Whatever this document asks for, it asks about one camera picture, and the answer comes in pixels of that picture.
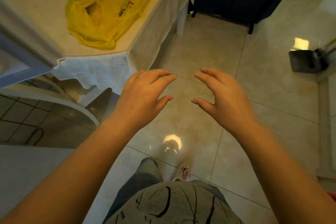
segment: pant leg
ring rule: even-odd
[[[202,180],[193,180],[191,181],[191,183],[196,184],[202,188],[204,188],[205,190],[207,190],[208,192],[212,193],[215,197],[217,197],[222,203],[226,204],[227,207],[229,207],[231,209],[231,207],[229,206],[229,204],[227,203],[227,201],[225,200],[224,195],[222,194],[222,192],[215,186],[206,183]]]
[[[103,224],[137,192],[160,182],[163,179],[157,162],[152,158],[143,159],[134,175],[118,191]]]

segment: person's left hand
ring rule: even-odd
[[[160,99],[162,91],[176,79],[169,70],[155,69],[133,74],[127,81],[112,116],[135,133],[149,124],[173,97]]]

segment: person's right arm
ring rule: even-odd
[[[201,68],[195,77],[215,96],[199,105],[242,146],[279,223],[336,223],[336,203],[258,123],[249,99],[237,82],[216,69]]]

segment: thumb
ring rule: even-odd
[[[158,112],[161,112],[162,109],[166,106],[166,104],[172,100],[174,97],[171,96],[171,95],[168,95],[168,96],[164,96],[162,98],[160,98],[158,101],[157,101],[157,105],[156,105],[156,109],[158,110]]]
[[[201,98],[194,98],[191,102],[201,107],[203,111],[207,112],[210,116],[213,117],[215,115],[216,107],[212,103]]]

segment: person's left arm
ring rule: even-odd
[[[107,173],[128,141],[172,100],[172,96],[158,98],[175,79],[170,71],[162,69],[133,74],[113,114],[0,224],[82,223]]]

